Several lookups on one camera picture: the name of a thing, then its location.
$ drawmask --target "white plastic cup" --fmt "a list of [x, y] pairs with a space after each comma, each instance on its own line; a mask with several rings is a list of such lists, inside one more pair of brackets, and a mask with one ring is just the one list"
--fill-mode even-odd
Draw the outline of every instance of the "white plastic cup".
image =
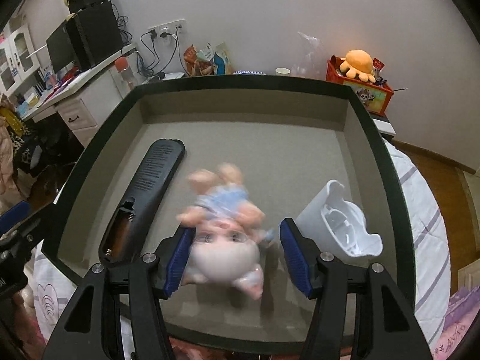
[[290, 75], [290, 69], [287, 69], [286, 67], [277, 67], [275, 69], [275, 74], [277, 76], [289, 76]]

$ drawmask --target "metal screw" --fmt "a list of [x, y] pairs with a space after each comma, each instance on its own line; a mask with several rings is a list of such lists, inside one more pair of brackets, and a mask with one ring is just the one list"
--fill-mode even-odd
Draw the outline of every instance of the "metal screw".
[[320, 253], [320, 258], [323, 260], [323, 261], [333, 261], [334, 259], [334, 256], [332, 253], [330, 253], [329, 251], [323, 251], [322, 253]]
[[95, 265], [92, 267], [92, 272], [95, 274], [99, 274], [100, 272], [103, 271], [103, 264], [97, 262]]
[[142, 260], [144, 263], [152, 263], [156, 258], [155, 253], [147, 253], [143, 255]]
[[374, 271], [375, 273], [382, 273], [383, 272], [383, 265], [382, 264], [378, 264], [377, 262], [374, 262], [372, 265], [371, 265], [371, 270]]

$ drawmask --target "purple fabric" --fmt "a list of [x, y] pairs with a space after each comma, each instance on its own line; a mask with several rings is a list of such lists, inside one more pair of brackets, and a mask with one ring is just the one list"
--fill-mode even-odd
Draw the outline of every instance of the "purple fabric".
[[460, 321], [477, 303], [480, 302], [480, 286], [468, 291], [465, 287], [460, 288], [452, 295], [448, 302], [443, 331], [454, 323]]

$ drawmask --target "bottle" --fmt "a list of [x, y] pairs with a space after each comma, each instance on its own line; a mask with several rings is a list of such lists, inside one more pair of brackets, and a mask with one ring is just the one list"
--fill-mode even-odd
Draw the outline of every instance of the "bottle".
[[115, 67], [120, 73], [122, 79], [127, 84], [128, 88], [132, 90], [137, 85], [137, 80], [134, 77], [134, 73], [132, 72], [130, 66], [128, 65], [127, 59], [124, 56], [117, 58], [115, 60]]

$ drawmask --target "blurred doll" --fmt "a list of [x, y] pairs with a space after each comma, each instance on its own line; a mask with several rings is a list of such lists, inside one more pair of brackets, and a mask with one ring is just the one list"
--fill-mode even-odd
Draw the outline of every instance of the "blurred doll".
[[218, 174], [202, 169], [189, 181], [198, 197], [177, 219], [195, 226], [196, 237], [182, 283], [225, 283], [259, 299], [263, 270], [258, 244], [269, 244], [273, 231], [259, 229], [265, 215], [248, 201], [241, 171], [223, 164]]

